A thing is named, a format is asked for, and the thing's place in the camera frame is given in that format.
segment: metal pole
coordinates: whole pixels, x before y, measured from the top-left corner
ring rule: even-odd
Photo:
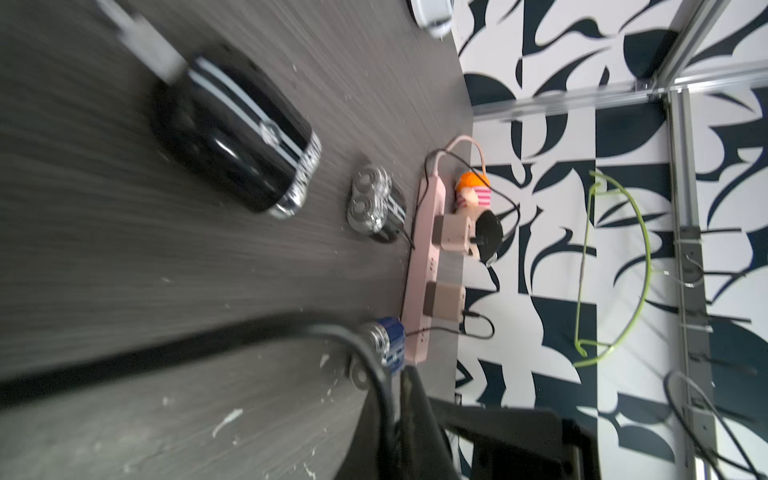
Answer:
[[[690,23],[677,37],[664,58],[664,63],[656,71],[651,86],[669,88],[683,74],[688,62],[729,2],[730,0],[703,0],[699,4]]]
[[[640,82],[628,82],[598,89],[580,88],[525,100],[476,105],[473,111],[475,121],[510,121],[528,115],[564,114],[575,108],[599,109],[643,104],[671,91],[718,91],[733,85],[747,85],[751,88],[768,86],[768,61],[686,74],[669,88],[648,88]]]
[[[714,387],[711,364],[697,360],[709,358],[710,331],[706,327],[710,325],[704,284],[698,281],[703,272],[696,267],[702,265],[703,261],[690,122],[690,92],[686,88],[671,91],[667,102],[672,157],[672,199],[676,211],[675,261],[677,278],[682,280],[679,283],[681,362],[685,374],[712,399]],[[715,418],[711,412],[698,408],[702,402],[688,384],[685,385],[683,401],[686,406],[685,419],[704,448],[717,450]],[[693,442],[686,438],[685,460],[690,480],[696,475],[695,455]]]

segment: pink cable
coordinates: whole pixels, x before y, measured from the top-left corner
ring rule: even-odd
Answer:
[[[478,153],[480,153],[480,165],[482,166],[482,174],[485,175],[485,155],[482,153],[482,147],[480,147],[480,144],[475,140],[474,138],[470,137],[469,135],[459,135],[458,137],[451,140],[451,143],[448,144],[445,149],[447,151],[453,151],[454,148],[456,148],[456,145],[463,141],[468,141],[469,143],[475,145],[478,149]],[[440,157],[443,157],[445,155],[445,152],[439,151],[437,155],[435,155],[435,165],[432,167],[432,176],[437,177],[437,167],[440,164]]]

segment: green cable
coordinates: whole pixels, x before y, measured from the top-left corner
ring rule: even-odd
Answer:
[[[643,230],[643,242],[645,243],[645,280],[643,283],[643,293],[640,296],[640,301],[637,303],[637,306],[634,309],[632,318],[630,319],[627,326],[624,327],[624,331],[621,332],[621,334],[619,335],[619,337],[616,339],[615,342],[611,344],[611,343],[598,342],[597,340],[579,338],[578,330],[579,330],[579,319],[581,317],[581,291],[584,285],[584,265],[586,264],[586,261],[587,261],[587,240],[589,237],[589,212],[591,211],[591,207],[592,207],[592,197],[595,197],[596,195],[598,195],[597,188],[601,185],[600,183],[596,182],[594,185],[592,185],[592,187],[590,187],[588,192],[589,198],[587,200],[587,228],[585,229],[585,232],[584,232],[584,248],[581,251],[581,272],[579,273],[578,298],[576,301],[576,333],[574,335],[574,346],[576,347],[576,350],[579,352],[579,354],[583,357],[587,356],[587,351],[584,350],[582,345],[605,346],[607,348],[606,350],[603,351],[603,353],[601,353],[598,356],[592,357],[590,359],[574,362],[573,365],[576,368],[580,368],[582,366],[592,366],[597,362],[600,362],[603,358],[605,358],[607,355],[609,355],[614,350],[616,350],[616,348],[619,347],[619,345],[627,338],[627,335],[629,334],[630,330],[632,330],[632,327],[637,322],[637,319],[640,318],[640,313],[643,310],[643,305],[645,304],[645,299],[648,295],[648,290],[650,289],[650,275],[652,273],[652,269],[650,267],[650,240],[648,238],[648,229],[645,227],[645,220],[643,220],[643,214],[640,212],[640,208],[637,206],[637,203],[635,203],[634,198],[629,194],[626,188],[622,187],[621,184],[619,184],[616,180],[609,177],[608,175],[601,174],[593,170],[590,170],[589,174],[595,179],[600,178],[612,184],[621,193],[623,193],[625,197],[627,197],[627,199],[629,200],[629,203],[632,205],[632,208],[634,209],[634,213],[635,215],[637,215],[637,222],[640,224],[640,228]]]

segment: black and white patterned wall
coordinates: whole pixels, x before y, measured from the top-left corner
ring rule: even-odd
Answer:
[[[470,98],[478,104],[646,78],[677,35],[669,25],[679,7],[680,0],[459,0],[454,36]],[[766,7],[768,0],[733,0],[689,69],[768,58],[768,49],[754,48],[768,45]],[[762,95],[702,94],[693,103],[701,223],[727,229],[705,235],[705,266],[737,272],[707,276],[710,314],[753,321],[719,322],[713,356],[766,372],[768,321],[759,312],[768,305],[756,300],[768,282],[768,269],[761,269],[768,265],[768,217],[759,208],[768,196]],[[588,218],[581,336],[613,341],[631,318],[644,278],[634,211],[621,195],[599,196],[587,211],[590,170],[629,189],[649,230],[653,268],[674,270],[667,130],[660,104],[474,126],[492,184],[521,203],[521,221],[493,267],[465,261],[468,306],[491,317],[497,334],[459,340],[456,392],[465,404],[537,406],[576,419],[598,435],[605,478],[681,478],[684,469],[683,433],[661,386],[664,374],[679,367],[674,279],[651,277],[641,317],[619,349],[597,366],[572,366],[581,359],[574,317]],[[494,197],[494,211],[508,207]],[[505,229],[514,223],[515,214],[503,220]],[[480,333],[483,325],[470,319],[466,328]],[[766,398],[765,373],[713,370],[718,405],[753,420],[730,424],[767,470],[766,410],[749,401]],[[472,446],[459,446],[469,477]],[[739,458],[726,442],[721,451]]]

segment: gray desk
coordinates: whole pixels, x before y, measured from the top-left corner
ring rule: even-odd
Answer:
[[[276,311],[397,314],[408,246],[350,231],[349,174],[369,157],[413,195],[424,155],[471,131],[452,42],[402,0],[131,4],[184,54],[225,38],[293,99],[323,142],[309,200],[277,222],[166,161],[154,80],[92,0],[3,2],[0,377]],[[432,341],[424,381],[451,398],[456,338]],[[276,343],[5,412],[0,478],[329,478],[363,398],[344,358]]]

